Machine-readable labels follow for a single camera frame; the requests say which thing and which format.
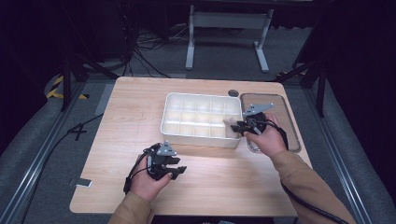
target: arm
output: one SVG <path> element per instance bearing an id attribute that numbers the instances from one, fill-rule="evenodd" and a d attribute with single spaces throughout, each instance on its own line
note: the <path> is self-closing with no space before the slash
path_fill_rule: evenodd
<path id="1" fill-rule="evenodd" d="M 266 117 L 278 124 L 274 115 L 266 114 Z M 348 223 L 356 223 L 323 179 L 298 155 L 286 150 L 282 137 L 275 128 L 268 126 L 261 135 L 244 133 L 244 136 L 271 159 L 279 172 L 281 182 L 293 194 Z M 293 199 L 290 200 L 302 223 L 334 223 Z"/>
<path id="2" fill-rule="evenodd" d="M 150 223 L 150 203 L 160 191 L 169 184 L 172 174 L 165 175 L 159 181 L 152 179 L 147 171 L 147 158 L 144 158 L 134 176 L 131 190 L 117 207 L 108 223 L 115 224 L 146 224 Z"/>

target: table leg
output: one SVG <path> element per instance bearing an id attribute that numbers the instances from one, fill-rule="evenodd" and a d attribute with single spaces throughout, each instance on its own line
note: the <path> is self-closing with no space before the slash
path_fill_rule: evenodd
<path id="1" fill-rule="evenodd" d="M 268 73 L 269 68 L 268 68 L 267 61 L 265 60 L 262 46 L 264 45 L 264 40 L 265 40 L 265 37 L 267 36 L 268 28 L 270 26 L 273 13 L 274 13 L 273 9 L 268 10 L 267 18 L 265 19 L 264 24 L 262 25 L 262 37 L 260 38 L 260 42 L 259 41 L 254 42 L 254 48 L 256 50 L 257 57 L 259 58 L 260 67 L 262 68 L 262 71 L 264 73 Z"/>
<path id="2" fill-rule="evenodd" d="M 189 21 L 189 47 L 187 49 L 186 69 L 191 70 L 194 61 L 194 6 L 190 6 L 190 21 Z"/>

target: black cable on floor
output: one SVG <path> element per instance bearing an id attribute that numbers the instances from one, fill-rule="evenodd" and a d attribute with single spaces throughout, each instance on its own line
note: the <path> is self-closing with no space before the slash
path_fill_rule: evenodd
<path id="1" fill-rule="evenodd" d="M 131 59 L 131 56 L 128 55 L 125 57 L 125 59 L 123 59 L 122 62 L 114 64 L 114 65 L 110 65 L 110 66 L 107 66 L 104 68 L 107 69 L 108 71 L 114 71 L 116 69 L 122 68 L 124 65 L 126 65 L 129 62 L 130 59 Z M 84 67 L 84 69 L 85 69 L 85 71 L 87 71 L 89 73 L 101 73 L 100 71 L 98 71 L 94 68 L 91 68 L 91 67 Z"/>
<path id="2" fill-rule="evenodd" d="M 156 72 L 158 72 L 160 75 L 164 76 L 164 77 L 169 77 L 168 75 L 164 74 L 163 72 L 160 72 L 156 67 L 154 67 L 154 65 L 152 65 L 151 63 L 149 63 L 145 57 L 143 57 L 142 53 L 138 50 L 138 49 L 134 49 L 134 52 L 146 63 L 148 63 L 148 65 L 150 65 Z"/>
<path id="3" fill-rule="evenodd" d="M 136 56 L 134 56 L 134 57 L 142 64 L 142 66 L 143 66 L 144 68 L 146 68 L 146 71 L 148 71 L 148 75 L 149 75 L 149 76 L 155 77 L 155 76 L 153 76 L 153 75 L 150 73 L 149 69 L 143 64 L 143 62 L 142 62 L 139 58 L 137 58 Z"/>
<path id="4" fill-rule="evenodd" d="M 47 158 L 44 160 L 43 166 L 42 166 L 41 169 L 39 170 L 39 173 L 38 173 L 38 176 L 37 176 L 37 181 L 35 182 L 35 185 L 34 185 L 34 187 L 33 187 L 33 191 L 31 192 L 31 194 L 30 194 L 30 196 L 29 196 L 29 197 L 30 197 L 30 198 L 29 198 L 29 201 L 28 201 L 28 203 L 26 204 L 26 208 L 25 208 L 25 210 L 24 210 L 24 212 L 23 212 L 23 217 L 22 217 L 22 219 L 21 219 L 21 224 L 24 223 L 24 221 L 25 221 L 25 219 L 26 219 L 26 216 L 27 216 L 27 213 L 28 213 L 28 211 L 29 211 L 30 205 L 32 204 L 33 198 L 35 197 L 35 192 L 37 191 L 37 186 L 38 186 L 38 183 L 39 183 L 39 181 L 40 181 L 40 177 L 42 176 L 43 171 L 44 171 L 44 168 L 46 167 L 47 162 L 49 161 L 50 156 L 51 156 L 52 152 L 54 151 L 54 149 L 62 142 L 62 140 L 64 140 L 64 139 L 66 138 L 67 135 L 69 135 L 70 133 L 72 133 L 72 132 L 75 131 L 76 129 L 78 129 L 78 128 L 84 126 L 85 124 L 87 124 L 87 123 L 89 123 L 89 122 L 91 122 L 91 121 L 93 121 L 93 120 L 95 120 L 95 119 L 99 119 L 99 118 L 102 117 L 102 116 L 103 116 L 103 114 L 98 115 L 98 116 L 94 117 L 93 119 L 89 119 L 89 120 L 87 120 L 87 121 L 85 121 L 85 122 L 83 122 L 83 123 L 80 123 L 80 124 L 76 125 L 75 127 L 71 128 L 71 129 L 69 129 L 69 130 L 67 131 L 67 133 L 66 133 L 64 136 L 62 136 L 61 139 L 59 139 L 58 142 L 56 142 L 56 144 L 52 147 L 52 149 L 51 149 L 50 152 L 49 152 L 49 155 L 48 155 Z"/>

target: person's left hand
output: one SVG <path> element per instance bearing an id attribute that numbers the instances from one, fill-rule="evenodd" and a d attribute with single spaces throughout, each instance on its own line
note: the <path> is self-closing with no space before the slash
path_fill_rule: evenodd
<path id="1" fill-rule="evenodd" d="M 143 160 L 137 166 L 136 171 L 142 169 L 147 169 L 148 166 L 148 156 L 145 156 Z M 169 184 L 172 178 L 172 173 L 165 175 L 160 180 L 156 181 L 151 178 L 147 170 L 137 173 L 132 179 L 131 192 L 139 195 L 140 197 L 152 202 L 160 193 L 160 191 Z"/>

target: person's right hand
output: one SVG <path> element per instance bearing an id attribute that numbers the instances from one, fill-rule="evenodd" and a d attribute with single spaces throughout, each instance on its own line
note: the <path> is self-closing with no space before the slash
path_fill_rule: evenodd
<path id="1" fill-rule="evenodd" d="M 265 114 L 265 117 L 279 125 L 277 118 L 273 114 Z M 276 153 L 286 150 L 285 143 L 280 133 L 272 126 L 267 125 L 264 132 L 260 135 L 245 132 L 244 136 L 255 143 L 260 151 L 272 158 Z"/>

